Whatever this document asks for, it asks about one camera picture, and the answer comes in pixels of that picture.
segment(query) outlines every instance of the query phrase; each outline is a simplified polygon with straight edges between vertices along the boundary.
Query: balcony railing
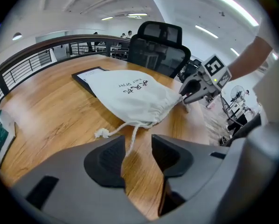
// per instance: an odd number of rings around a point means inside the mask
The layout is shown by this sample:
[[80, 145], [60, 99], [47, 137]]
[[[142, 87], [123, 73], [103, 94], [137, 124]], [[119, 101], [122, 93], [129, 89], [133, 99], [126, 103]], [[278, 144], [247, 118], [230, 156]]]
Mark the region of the balcony railing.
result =
[[[127, 60], [129, 42], [107, 35], [69, 35], [27, 47], [0, 65], [0, 101], [29, 77], [66, 60], [95, 54]], [[56, 58], [54, 50], [59, 46], [66, 55]]]

